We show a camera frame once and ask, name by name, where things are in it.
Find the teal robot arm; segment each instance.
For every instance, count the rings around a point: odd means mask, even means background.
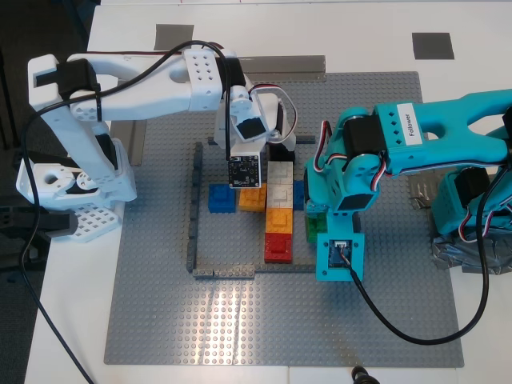
[[[384,174],[455,167],[433,201],[435,224],[440,234],[474,226],[490,183],[485,168],[509,163],[511,106],[512,90],[497,90],[445,102],[381,104],[372,114],[363,108],[346,110],[324,155],[319,153],[321,138],[318,156],[305,169],[306,232],[308,241],[317,243],[317,279],[352,280],[344,258],[362,279],[365,236],[354,219],[378,198]],[[496,114],[504,115],[504,126],[488,135],[470,130],[470,124]],[[426,133],[437,138],[426,140]],[[322,129],[322,137],[329,134]],[[510,229],[511,211],[512,174],[507,174],[489,197],[483,219],[489,226]]]

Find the black cable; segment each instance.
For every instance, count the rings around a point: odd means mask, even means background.
[[[365,299],[366,304],[370,307],[370,309],[374,312],[375,316],[381,321],[382,324],[386,326],[388,330],[402,338],[403,340],[407,342],[412,342],[413,344],[419,344],[420,346],[437,346],[439,344],[445,344],[447,342],[452,342],[453,340],[457,340],[461,336],[464,336],[467,334],[470,330],[473,329],[474,326],[477,325],[478,321],[483,315],[483,312],[486,308],[487,304],[487,296],[489,295],[489,271],[487,270],[487,258],[486,258],[486,250],[483,244],[483,235],[482,235],[482,219],[483,219],[483,210],[486,206],[487,199],[489,198],[490,194],[493,192],[496,185],[503,179],[503,177],[506,175],[506,173],[509,171],[508,168],[501,168],[499,173],[496,175],[492,183],[489,185],[489,188],[487,188],[487,191],[484,193],[482,198],[480,199],[480,203],[478,204],[477,208],[477,217],[476,217],[476,235],[477,235],[477,245],[478,245],[478,254],[480,256],[480,263],[482,264],[482,278],[483,278],[483,287],[482,287],[482,297],[480,298],[480,304],[478,305],[478,309],[476,313],[474,314],[473,318],[470,320],[470,322],[467,323],[467,325],[462,328],[461,330],[458,330],[454,334],[451,334],[449,336],[445,336],[444,338],[434,338],[431,340],[425,340],[421,338],[413,338],[407,334],[404,334],[397,328],[393,326],[377,309],[374,302],[371,301],[370,296],[368,296],[368,293],[365,291],[365,288],[362,286],[361,280],[359,280],[358,275],[354,272],[352,269],[352,265],[345,259],[345,262],[349,268],[350,276],[352,276],[352,279],[355,282],[356,287],[358,288],[359,292],[361,293],[362,298]]]
[[[23,163],[25,165],[26,173],[27,173],[27,176],[28,176],[29,181],[30,181],[30,188],[32,189],[32,195],[34,196],[34,212],[35,212],[35,214],[34,214],[34,221],[32,223],[32,228],[31,228],[31,231],[30,231],[30,235],[25,240],[25,244],[23,245],[22,251],[21,251],[21,253],[19,254],[19,257],[18,257],[19,269],[20,269],[20,272],[22,274],[23,281],[25,282],[25,284],[26,284],[26,286],[27,286],[27,288],[28,288],[28,290],[30,292],[30,296],[35,301],[36,305],[38,306],[39,310],[41,311],[42,316],[45,318],[46,322],[48,323],[48,326],[50,326],[51,330],[54,332],[55,336],[57,337],[57,339],[62,344],[62,347],[64,348],[64,350],[66,350],[66,352],[70,356],[71,360],[73,360],[73,363],[76,365],[76,367],[78,368],[78,370],[80,371],[80,373],[82,374],[84,379],[87,380],[87,382],[89,384],[94,384],[94,382],[92,381],[90,376],[87,374],[85,369],[82,367],[80,362],[77,360],[76,356],[73,354],[73,351],[71,350],[71,348],[69,348],[69,346],[67,345],[67,343],[64,340],[64,338],[58,332],[58,329],[55,326],[55,324],[53,324],[53,322],[51,321],[50,316],[46,312],[44,306],[42,305],[41,301],[38,298],[38,295],[36,294],[34,288],[32,287],[32,284],[30,283],[30,280],[28,279],[28,276],[26,275],[25,256],[26,256],[26,253],[27,253],[27,251],[28,251],[28,249],[30,247],[30,244],[32,243],[32,240],[34,239],[35,234],[38,231],[39,219],[41,217],[41,211],[40,211],[41,205],[40,205],[40,202],[39,202],[38,188],[37,188],[37,185],[36,185],[36,182],[35,182],[34,172],[32,171],[32,166],[30,165],[30,159],[29,159],[29,155],[28,155],[28,150],[26,148],[26,134],[28,132],[28,129],[32,125],[32,123],[37,118],[40,118],[44,114],[46,114],[48,112],[51,112],[52,110],[56,110],[58,108],[61,108],[63,106],[69,106],[71,104],[75,104],[76,102],[84,102],[85,100],[95,99],[98,96],[100,98],[104,98],[105,96],[109,96],[109,95],[115,94],[115,93],[117,93],[117,92],[119,92],[121,90],[125,90],[129,86],[132,86],[136,82],[141,81],[147,75],[151,74],[161,64],[163,64],[169,57],[171,57],[173,54],[175,54],[176,52],[180,51],[182,48],[185,48],[187,46],[192,46],[192,45],[203,45],[203,46],[207,46],[208,48],[212,49],[216,54],[218,54],[218,56],[220,57],[223,65],[224,65],[224,70],[226,72],[226,136],[229,137],[230,89],[231,89],[230,69],[228,67],[226,57],[220,51],[220,49],[217,48],[216,45],[214,45],[212,43],[203,42],[201,40],[192,40],[192,41],[189,41],[189,42],[184,42],[184,43],[180,44],[179,46],[176,46],[175,48],[173,48],[172,50],[167,52],[165,55],[163,55],[159,60],[156,61],[155,64],[150,66],[147,70],[142,72],[140,75],[138,75],[138,76],[132,78],[131,80],[129,80],[128,82],[124,82],[124,83],[120,84],[119,86],[116,86],[116,87],[114,87],[112,89],[104,90],[104,91],[101,91],[101,92],[96,92],[96,93],[93,93],[93,94],[88,94],[88,95],[81,96],[81,97],[78,97],[78,98],[72,98],[70,100],[65,100],[65,101],[62,101],[62,102],[56,102],[55,104],[52,104],[50,106],[46,106],[46,107],[40,109],[39,111],[33,113],[29,117],[28,121],[26,122],[26,124],[22,128],[21,147],[22,147]],[[229,140],[226,140],[226,148],[229,148]]]

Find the gray baseplate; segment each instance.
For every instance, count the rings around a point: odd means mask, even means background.
[[[328,74],[324,83],[282,86],[299,110],[298,134],[317,139],[320,121],[334,125],[347,107],[421,101],[416,73]],[[262,273],[265,215],[208,211],[208,185],[227,182],[224,153],[207,145],[213,124],[213,114],[148,121],[142,166],[135,168],[138,198],[126,204],[105,363],[463,366],[460,341],[404,342],[376,319],[352,282]],[[203,143],[203,167],[195,273],[204,269],[204,278],[186,270],[196,141]],[[298,145],[295,180],[314,149]],[[456,331],[450,273],[431,261],[426,214],[413,209],[407,179],[383,180],[361,223],[363,283],[384,315],[420,338]],[[314,260],[303,212],[295,211],[294,264],[310,272]],[[243,269],[254,276],[212,278],[214,270]]]

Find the table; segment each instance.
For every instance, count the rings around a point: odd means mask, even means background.
[[[90,50],[152,50],[155,24],[194,24],[194,37],[220,42],[239,56],[324,54],[326,71],[419,72],[424,102],[512,87],[512,4],[330,3],[99,6]],[[450,32],[455,60],[414,60],[412,32]],[[478,132],[500,124],[491,117]],[[116,211],[123,212],[123,204]],[[103,363],[121,229],[87,244],[55,239],[42,302],[97,383],[352,383],[350,368],[279,366],[107,366]],[[459,326],[476,311],[480,275],[451,271]],[[512,363],[512,275],[490,277],[480,323],[462,338],[461,369],[371,369],[381,383],[507,382]],[[82,382],[38,314],[26,383]]]

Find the yellow lego brick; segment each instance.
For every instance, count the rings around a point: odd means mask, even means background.
[[[293,208],[267,208],[265,232],[268,234],[291,234],[294,228]]]
[[[249,212],[265,212],[266,184],[261,188],[244,188],[240,190],[238,209]]]

